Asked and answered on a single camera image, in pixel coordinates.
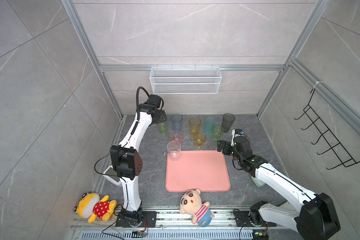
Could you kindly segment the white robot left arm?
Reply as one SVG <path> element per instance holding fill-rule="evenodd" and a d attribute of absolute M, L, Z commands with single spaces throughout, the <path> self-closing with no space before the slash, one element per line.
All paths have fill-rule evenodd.
<path fill-rule="evenodd" d="M 137 113 L 126 136 L 111 147 L 111 160 L 114 171 L 123 187 L 123 215 L 140 221 L 142 201 L 139 196 L 138 179 L 143 168 L 139 154 L 140 143 L 148 127 L 167 120 L 162 109 L 164 100 L 158 95 L 150 95 L 142 104 L 137 103 Z"/>

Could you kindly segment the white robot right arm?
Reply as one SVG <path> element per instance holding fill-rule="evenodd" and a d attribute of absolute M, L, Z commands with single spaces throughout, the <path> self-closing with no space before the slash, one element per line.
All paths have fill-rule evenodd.
<path fill-rule="evenodd" d="M 305 240 L 328 240 L 341 230 L 331 197 L 316 194 L 295 183 L 252 150 L 246 135 L 234 134 L 230 142 L 219 140 L 218 152 L 231 156 L 257 185 L 268 185 L 286 202 L 280 206 L 260 201 L 251 206 L 249 218 L 254 226 L 274 223 L 298 232 Z"/>

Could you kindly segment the tall blue glass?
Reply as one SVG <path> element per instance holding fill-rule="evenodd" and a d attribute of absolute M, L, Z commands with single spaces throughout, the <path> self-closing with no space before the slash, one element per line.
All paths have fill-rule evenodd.
<path fill-rule="evenodd" d="M 171 116 L 172 130 L 182 131 L 183 128 L 183 116 L 180 114 L 173 114 Z"/>

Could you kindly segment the tall green glass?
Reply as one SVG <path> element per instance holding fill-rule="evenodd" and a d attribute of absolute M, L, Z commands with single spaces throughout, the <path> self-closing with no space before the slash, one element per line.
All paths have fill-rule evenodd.
<path fill-rule="evenodd" d="M 157 123 L 157 128 L 160 134 L 166 135 L 168 132 L 168 121 Z"/>

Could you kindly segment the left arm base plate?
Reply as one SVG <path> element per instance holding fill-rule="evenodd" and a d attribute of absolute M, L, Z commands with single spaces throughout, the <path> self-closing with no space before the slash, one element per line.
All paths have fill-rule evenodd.
<path fill-rule="evenodd" d="M 118 214 L 116 227 L 154 228 L 156 221 L 157 212 L 155 211 L 124 211 Z"/>

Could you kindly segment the tall yellow glass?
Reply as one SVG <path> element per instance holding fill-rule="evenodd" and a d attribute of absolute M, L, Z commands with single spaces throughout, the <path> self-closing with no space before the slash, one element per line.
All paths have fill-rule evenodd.
<path fill-rule="evenodd" d="M 201 124 L 202 120 L 198 117 L 192 117 L 189 120 L 190 124 L 190 135 L 194 136 L 195 134 L 198 134 L 201 131 Z"/>

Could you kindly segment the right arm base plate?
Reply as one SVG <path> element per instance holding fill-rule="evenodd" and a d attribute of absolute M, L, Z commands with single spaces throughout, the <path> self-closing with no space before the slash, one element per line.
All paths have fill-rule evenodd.
<path fill-rule="evenodd" d="M 276 227 L 275 223 L 268 223 L 256 211 L 233 210 L 238 227 Z"/>

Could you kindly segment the pink plastic tray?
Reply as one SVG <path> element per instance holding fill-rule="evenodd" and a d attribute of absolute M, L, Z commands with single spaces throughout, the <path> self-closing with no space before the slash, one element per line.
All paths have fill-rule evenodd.
<path fill-rule="evenodd" d="M 226 192 L 231 188 L 225 156 L 214 151 L 181 151 L 175 162 L 167 157 L 168 192 Z"/>

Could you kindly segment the clear glass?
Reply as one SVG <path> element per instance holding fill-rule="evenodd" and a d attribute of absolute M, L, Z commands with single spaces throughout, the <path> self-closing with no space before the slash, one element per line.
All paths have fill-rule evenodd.
<path fill-rule="evenodd" d="M 181 143 L 171 141 L 167 144 L 168 157 L 173 162 L 178 162 L 181 157 Z"/>

